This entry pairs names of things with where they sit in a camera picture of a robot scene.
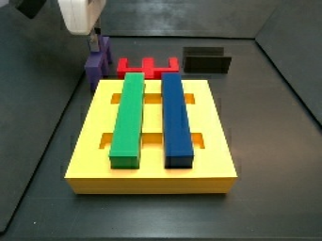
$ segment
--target yellow block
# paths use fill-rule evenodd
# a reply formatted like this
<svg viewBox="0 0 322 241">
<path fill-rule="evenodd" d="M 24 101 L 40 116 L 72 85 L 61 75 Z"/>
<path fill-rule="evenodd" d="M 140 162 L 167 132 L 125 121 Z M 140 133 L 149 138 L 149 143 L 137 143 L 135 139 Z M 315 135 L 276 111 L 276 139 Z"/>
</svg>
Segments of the yellow block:
<svg viewBox="0 0 322 241">
<path fill-rule="evenodd" d="M 139 169 L 110 169 L 108 152 L 121 80 L 100 80 L 65 180 L 77 194 L 227 193 L 236 172 L 205 80 L 183 80 L 193 142 L 192 169 L 164 169 L 161 81 L 144 82 Z"/>
</svg>

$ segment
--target gray table surface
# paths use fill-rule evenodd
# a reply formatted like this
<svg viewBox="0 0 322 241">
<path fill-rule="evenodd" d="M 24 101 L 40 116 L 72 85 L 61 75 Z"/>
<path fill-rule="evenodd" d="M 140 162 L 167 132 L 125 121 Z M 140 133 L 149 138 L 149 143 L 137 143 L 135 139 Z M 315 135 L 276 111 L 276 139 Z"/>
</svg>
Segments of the gray table surface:
<svg viewBox="0 0 322 241">
<path fill-rule="evenodd" d="M 62 176 L 92 95 L 84 79 L 4 239 L 322 237 L 322 135 L 252 40 L 112 39 L 117 58 L 181 58 L 223 46 L 228 74 L 207 79 L 239 179 L 227 195 L 74 195 Z"/>
<path fill-rule="evenodd" d="M 0 8 L 0 232 L 70 99 L 88 55 L 82 37 L 60 26 L 57 3 L 34 20 Z"/>
</svg>

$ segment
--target white robot part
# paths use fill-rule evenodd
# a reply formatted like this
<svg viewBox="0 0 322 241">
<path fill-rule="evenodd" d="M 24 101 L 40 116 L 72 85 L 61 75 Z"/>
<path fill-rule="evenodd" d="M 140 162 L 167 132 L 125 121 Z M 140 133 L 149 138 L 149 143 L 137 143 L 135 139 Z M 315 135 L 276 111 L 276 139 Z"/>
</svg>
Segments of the white robot part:
<svg viewBox="0 0 322 241">
<path fill-rule="evenodd" d="M 88 35 L 105 6 L 105 0 L 57 0 L 66 29 Z"/>
</svg>

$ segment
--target rectangular slot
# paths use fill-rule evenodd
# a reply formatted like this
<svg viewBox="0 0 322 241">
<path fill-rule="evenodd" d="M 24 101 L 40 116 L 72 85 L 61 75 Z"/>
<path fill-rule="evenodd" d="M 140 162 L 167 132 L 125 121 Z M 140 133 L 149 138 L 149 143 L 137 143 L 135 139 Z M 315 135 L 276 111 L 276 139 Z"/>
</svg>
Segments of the rectangular slot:
<svg viewBox="0 0 322 241">
<path fill-rule="evenodd" d="M 98 148 L 105 149 L 106 146 L 110 146 L 112 143 L 112 138 L 113 138 L 113 133 L 102 133 L 100 142 L 98 142 Z"/>
<path fill-rule="evenodd" d="M 191 133 L 193 149 L 204 149 L 204 138 L 201 133 Z"/>
<path fill-rule="evenodd" d="M 143 73 L 127 73 L 122 82 L 114 132 L 108 155 L 112 169 L 139 168 L 143 94 Z"/>
<path fill-rule="evenodd" d="M 118 104 L 120 93 L 112 94 L 110 104 Z M 195 96 L 192 93 L 184 94 L 185 104 L 195 104 Z M 161 94 L 160 93 L 144 93 L 144 103 L 145 104 L 161 104 Z"/>
<path fill-rule="evenodd" d="M 161 149 L 163 136 L 161 133 L 141 133 L 141 148 Z"/>
<path fill-rule="evenodd" d="M 145 104 L 160 104 L 161 103 L 161 94 L 144 93 L 144 103 Z"/>
</svg>

